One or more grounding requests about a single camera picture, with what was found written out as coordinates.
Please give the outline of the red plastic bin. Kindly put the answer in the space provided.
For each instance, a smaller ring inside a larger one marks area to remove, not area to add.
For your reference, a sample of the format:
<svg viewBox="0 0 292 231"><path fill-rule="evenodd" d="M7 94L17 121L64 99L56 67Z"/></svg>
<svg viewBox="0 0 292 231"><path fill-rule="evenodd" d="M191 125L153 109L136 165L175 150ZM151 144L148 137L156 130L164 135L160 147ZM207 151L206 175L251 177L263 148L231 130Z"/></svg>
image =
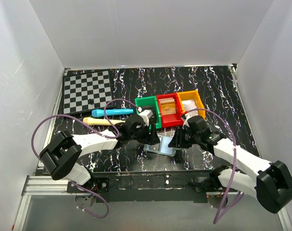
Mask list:
<svg viewBox="0 0 292 231"><path fill-rule="evenodd" d="M157 95L157 103L161 116L161 127L182 126L184 121L181 118L183 114L178 95L176 93Z"/></svg>

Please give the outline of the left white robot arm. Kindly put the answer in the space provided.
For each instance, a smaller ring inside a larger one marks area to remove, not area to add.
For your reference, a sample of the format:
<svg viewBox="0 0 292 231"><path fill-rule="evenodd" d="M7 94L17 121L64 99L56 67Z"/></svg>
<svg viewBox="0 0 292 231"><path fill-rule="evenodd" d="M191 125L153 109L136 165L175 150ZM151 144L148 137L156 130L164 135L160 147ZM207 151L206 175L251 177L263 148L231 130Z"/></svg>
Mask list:
<svg viewBox="0 0 292 231"><path fill-rule="evenodd" d="M73 135L67 131L61 131L38 157L53 180L67 179L82 186L92 177L86 167L78 164L81 156L98 151L114 150L126 145L129 141L147 145L160 143L156 125L149 124L145 114L134 114L124 122L113 124L101 132L95 130L91 134Z"/></svg>

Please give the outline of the green card holder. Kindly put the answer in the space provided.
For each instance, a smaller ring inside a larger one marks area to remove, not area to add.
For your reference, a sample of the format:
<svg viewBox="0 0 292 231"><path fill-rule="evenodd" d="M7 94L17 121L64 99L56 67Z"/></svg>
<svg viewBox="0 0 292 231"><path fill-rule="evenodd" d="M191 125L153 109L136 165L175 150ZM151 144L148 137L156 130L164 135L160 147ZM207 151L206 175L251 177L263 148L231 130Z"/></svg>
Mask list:
<svg viewBox="0 0 292 231"><path fill-rule="evenodd" d="M159 135L159 139L160 143L158 144L145 144L144 151L173 157L176 153L176 149L168 147L168 144L172 141L172 137Z"/></svg>

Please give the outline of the green plastic bin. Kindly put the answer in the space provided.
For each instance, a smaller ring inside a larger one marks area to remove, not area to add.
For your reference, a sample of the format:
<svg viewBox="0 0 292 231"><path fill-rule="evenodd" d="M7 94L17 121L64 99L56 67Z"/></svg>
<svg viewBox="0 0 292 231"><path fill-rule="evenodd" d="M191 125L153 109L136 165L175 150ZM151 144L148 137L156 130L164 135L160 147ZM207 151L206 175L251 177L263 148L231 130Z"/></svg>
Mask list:
<svg viewBox="0 0 292 231"><path fill-rule="evenodd" d="M156 129L161 129L161 114L159 111L159 105L157 102L156 96L148 96L148 97L141 97L135 98L135 104L138 107L141 107L143 110L151 110L153 115L150 118L150 124L155 124Z"/></svg>

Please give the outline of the yellow plastic bin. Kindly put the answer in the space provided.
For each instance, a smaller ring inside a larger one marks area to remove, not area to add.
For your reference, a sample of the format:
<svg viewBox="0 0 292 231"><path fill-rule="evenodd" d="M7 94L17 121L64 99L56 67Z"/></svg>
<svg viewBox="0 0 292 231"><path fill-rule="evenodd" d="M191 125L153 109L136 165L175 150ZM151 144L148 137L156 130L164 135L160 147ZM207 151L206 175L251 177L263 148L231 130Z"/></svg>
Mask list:
<svg viewBox="0 0 292 231"><path fill-rule="evenodd" d="M205 108L197 90L178 92L177 96L183 112L195 108Z"/></svg>

